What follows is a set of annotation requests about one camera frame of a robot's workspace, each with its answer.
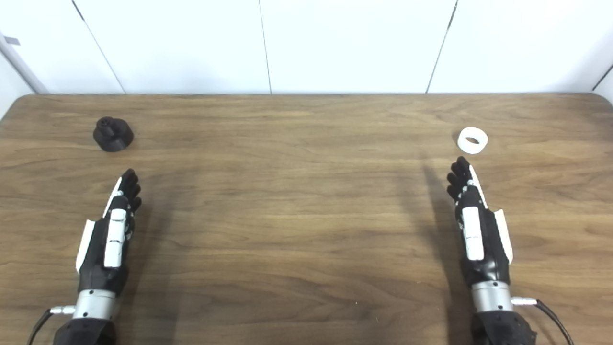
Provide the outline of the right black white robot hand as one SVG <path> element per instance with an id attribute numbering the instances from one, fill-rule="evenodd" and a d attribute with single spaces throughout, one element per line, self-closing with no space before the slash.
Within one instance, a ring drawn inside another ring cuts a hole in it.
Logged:
<path id="1" fill-rule="evenodd" d="M 451 164 L 447 181 L 464 249 L 460 267 L 466 284 L 510 284 L 513 251 L 503 209 L 493 211 L 488 207 L 477 172 L 465 157 Z"/>

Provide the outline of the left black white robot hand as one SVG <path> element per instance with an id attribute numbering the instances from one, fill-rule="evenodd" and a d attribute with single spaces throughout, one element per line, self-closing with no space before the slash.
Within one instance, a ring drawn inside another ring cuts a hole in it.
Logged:
<path id="1" fill-rule="evenodd" d="M 135 215 L 142 204 L 135 170 L 126 170 L 116 182 L 97 221 L 87 220 L 75 268 L 78 292 L 106 290 L 120 296 L 129 277 L 127 254 L 135 231 Z"/>

